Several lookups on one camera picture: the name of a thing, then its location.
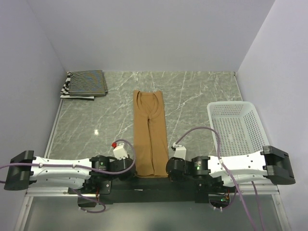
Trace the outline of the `tan brown tank top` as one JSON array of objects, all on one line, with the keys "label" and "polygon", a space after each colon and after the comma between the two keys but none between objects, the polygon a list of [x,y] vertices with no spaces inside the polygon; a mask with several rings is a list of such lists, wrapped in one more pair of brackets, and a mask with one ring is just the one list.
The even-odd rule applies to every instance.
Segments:
[{"label": "tan brown tank top", "polygon": [[140,178],[166,178],[169,160],[167,128],[161,91],[133,92],[133,144]]}]

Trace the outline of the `thin striped tank top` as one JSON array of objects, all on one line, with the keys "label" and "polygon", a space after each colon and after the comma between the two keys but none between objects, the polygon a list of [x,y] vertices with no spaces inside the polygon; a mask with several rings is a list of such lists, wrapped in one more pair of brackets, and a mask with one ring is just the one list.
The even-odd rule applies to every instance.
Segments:
[{"label": "thin striped tank top", "polygon": [[71,96],[106,96],[107,83],[102,70],[67,72]]}]

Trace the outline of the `wide striped tank top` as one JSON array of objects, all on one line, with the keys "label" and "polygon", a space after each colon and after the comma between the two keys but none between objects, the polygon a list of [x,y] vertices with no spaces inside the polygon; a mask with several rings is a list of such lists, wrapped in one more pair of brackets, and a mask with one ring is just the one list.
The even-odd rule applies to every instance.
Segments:
[{"label": "wide striped tank top", "polygon": [[69,94],[69,84],[70,80],[66,80],[64,86],[61,89],[61,99],[76,99],[76,100],[89,100],[89,101],[94,101],[95,97],[94,96],[71,96]]}]

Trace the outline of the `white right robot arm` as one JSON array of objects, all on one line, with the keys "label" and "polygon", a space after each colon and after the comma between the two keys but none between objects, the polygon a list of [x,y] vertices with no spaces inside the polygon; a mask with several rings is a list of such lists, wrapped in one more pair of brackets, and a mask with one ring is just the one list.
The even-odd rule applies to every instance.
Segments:
[{"label": "white right robot arm", "polygon": [[268,179],[275,185],[295,184],[289,154],[273,146],[238,156],[198,156],[185,160],[186,149],[177,146],[166,165],[172,181],[199,180],[217,192],[237,184]]}]

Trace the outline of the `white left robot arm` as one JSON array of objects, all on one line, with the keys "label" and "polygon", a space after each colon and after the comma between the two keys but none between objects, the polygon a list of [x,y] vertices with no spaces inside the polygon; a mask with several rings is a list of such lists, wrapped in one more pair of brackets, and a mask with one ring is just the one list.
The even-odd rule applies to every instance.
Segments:
[{"label": "white left robot arm", "polygon": [[92,193],[114,179],[128,180],[136,175],[135,161],[98,155],[80,160],[56,160],[24,151],[10,160],[3,182],[7,191],[29,187],[67,187]]}]

